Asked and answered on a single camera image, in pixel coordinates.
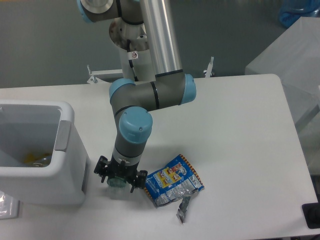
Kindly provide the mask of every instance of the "table surface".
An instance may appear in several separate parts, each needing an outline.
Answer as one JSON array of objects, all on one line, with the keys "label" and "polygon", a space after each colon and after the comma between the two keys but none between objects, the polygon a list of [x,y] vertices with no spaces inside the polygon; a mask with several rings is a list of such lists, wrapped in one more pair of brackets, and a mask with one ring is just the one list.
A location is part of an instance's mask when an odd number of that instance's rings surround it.
[{"label": "table surface", "polygon": [[82,206],[23,204],[2,220],[1,239],[226,239],[319,234],[301,205],[317,198],[279,78],[196,79],[194,102],[151,112],[152,134],[139,169],[150,173],[183,154],[205,189],[190,203],[155,208],[129,186],[115,192],[93,173],[116,138],[109,83],[0,89],[2,99],[66,101],[91,159]]}]

